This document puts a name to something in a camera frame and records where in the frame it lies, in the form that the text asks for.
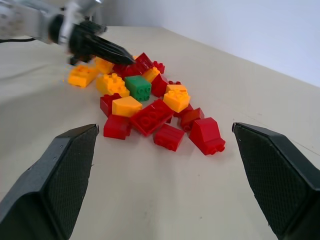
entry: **white table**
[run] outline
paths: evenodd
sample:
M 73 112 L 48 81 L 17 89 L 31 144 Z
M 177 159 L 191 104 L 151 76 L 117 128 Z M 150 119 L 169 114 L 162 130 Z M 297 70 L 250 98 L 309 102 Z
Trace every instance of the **white table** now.
M 72 240 L 275 240 L 248 184 L 233 122 L 283 133 L 320 168 L 320 90 L 161 28 L 110 27 L 106 37 L 166 67 L 191 104 L 219 123 L 223 153 L 204 156 L 185 137 L 177 152 L 134 132 L 97 137 L 86 196 Z M 62 80 L 59 46 L 0 45 L 0 199 L 52 139 L 104 126 L 95 84 Z

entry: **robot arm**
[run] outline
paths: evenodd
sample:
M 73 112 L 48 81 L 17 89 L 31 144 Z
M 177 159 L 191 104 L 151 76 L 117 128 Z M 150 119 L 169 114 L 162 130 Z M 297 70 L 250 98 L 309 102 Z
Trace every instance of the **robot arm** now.
M 30 36 L 46 44 L 62 45 L 73 55 L 72 65 L 88 62 L 94 56 L 115 64 L 133 64 L 132 55 L 123 47 L 98 36 L 107 30 L 95 23 L 101 23 L 102 3 L 103 0 L 71 0 L 62 12 L 40 0 L 0 0 L 0 40 Z

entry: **red lego brick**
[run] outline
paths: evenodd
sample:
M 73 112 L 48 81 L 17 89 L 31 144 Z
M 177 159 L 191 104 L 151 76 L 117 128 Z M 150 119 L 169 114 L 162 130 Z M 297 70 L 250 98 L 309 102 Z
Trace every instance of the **red lego brick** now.
M 171 151 L 177 151 L 185 132 L 168 124 L 162 125 L 154 136 L 154 143 Z
M 181 82 L 179 82 L 179 81 L 176 81 L 176 82 L 174 82 L 174 81 L 169 81 L 169 84 L 170 85 L 181 85 Z
M 126 69 L 127 69 L 128 66 L 126 65 L 122 65 L 122 64 L 115 64 L 112 68 L 112 70 L 121 78 L 122 75 L 125 73 Z
M 160 71 L 161 74 L 165 73 L 166 66 L 163 63 L 154 61 L 153 65 Z
M 176 118 L 182 118 L 182 116 L 190 111 L 192 111 L 194 108 L 189 104 L 185 109 L 183 109 L 181 112 L 175 112 L 173 114 Z
M 151 93 L 157 98 L 163 97 L 166 93 L 168 80 L 162 74 L 158 74 L 151 82 Z
M 158 99 L 133 115 L 130 122 L 147 137 L 173 115 L 174 111 L 164 101 Z
M 141 72 L 141 75 L 155 66 L 145 53 L 142 53 L 137 57 L 137 59 L 135 60 L 135 65 L 138 71 Z
M 130 136 L 130 119 L 125 116 L 110 115 L 103 128 L 103 136 L 113 139 L 125 140 Z
M 195 120 L 189 138 L 204 155 L 225 150 L 226 141 L 221 138 L 218 123 L 212 117 Z
M 113 95 L 106 94 L 100 97 L 100 108 L 107 117 L 112 113 L 112 101 L 120 98 L 121 96 L 119 93 L 115 93 Z
M 145 53 L 142 53 L 139 57 L 135 59 L 134 64 L 128 66 L 115 64 L 113 67 L 113 71 L 116 74 L 118 74 L 118 76 L 126 78 L 143 75 L 146 71 L 153 67 L 154 64 L 152 63 L 152 61 L 148 58 L 148 56 Z
M 199 107 L 195 110 L 191 110 L 185 113 L 181 118 L 180 126 L 185 132 L 189 132 L 195 120 L 204 118 L 204 112 Z

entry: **orange lego brick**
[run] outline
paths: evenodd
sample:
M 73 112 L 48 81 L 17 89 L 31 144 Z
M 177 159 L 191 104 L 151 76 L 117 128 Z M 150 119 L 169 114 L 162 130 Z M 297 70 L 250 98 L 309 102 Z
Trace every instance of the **orange lego brick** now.
M 153 67 L 146 71 L 142 76 L 149 82 L 152 83 L 152 81 L 160 74 L 160 71 L 156 68 Z
M 135 100 L 132 96 L 127 96 L 112 101 L 113 115 L 130 118 L 141 109 L 142 104 Z
M 96 69 L 103 74 L 110 74 L 113 71 L 114 64 L 112 62 L 106 61 L 102 58 L 96 57 L 94 59 Z
M 190 102 L 190 96 L 186 91 L 180 91 L 178 89 L 170 90 L 163 96 L 163 101 L 176 113 L 180 113 L 182 110 L 188 107 Z
M 96 81 L 96 88 L 102 95 L 120 94 L 122 98 L 130 95 L 129 90 L 125 87 L 125 81 L 122 80 L 116 73 L 111 75 L 103 75 Z
M 74 86 L 85 88 L 87 87 L 95 78 L 99 75 L 94 67 L 89 67 L 86 65 L 78 65 L 71 70 L 68 83 Z
M 178 85 L 178 84 L 169 84 L 166 86 L 165 93 L 169 91 L 179 90 L 181 92 L 188 92 L 187 88 L 184 85 Z

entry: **black cable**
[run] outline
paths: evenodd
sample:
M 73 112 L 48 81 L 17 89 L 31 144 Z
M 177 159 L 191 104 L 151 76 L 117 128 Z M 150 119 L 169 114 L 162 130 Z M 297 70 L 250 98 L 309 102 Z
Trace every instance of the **black cable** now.
M 2 43 L 26 43 L 36 40 L 35 38 L 26 38 L 26 39 L 0 39 L 0 44 Z

